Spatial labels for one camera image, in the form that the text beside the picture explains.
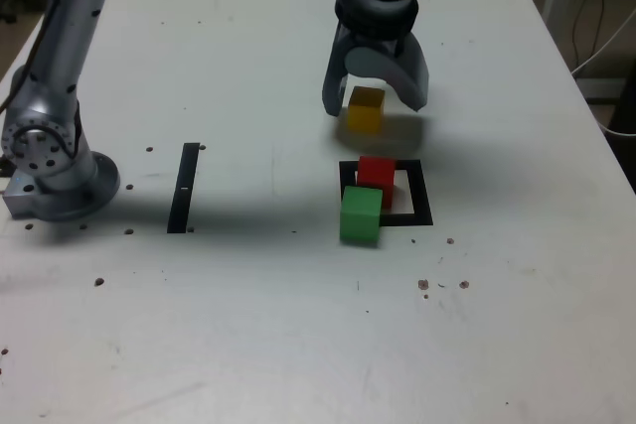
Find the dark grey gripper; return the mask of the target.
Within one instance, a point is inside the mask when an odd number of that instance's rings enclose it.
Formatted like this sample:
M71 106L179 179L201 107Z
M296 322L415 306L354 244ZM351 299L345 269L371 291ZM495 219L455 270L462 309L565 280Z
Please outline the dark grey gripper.
M323 105L330 116L340 115L348 73L383 80L415 112L427 104L429 71L413 33L387 41L338 26L322 88Z

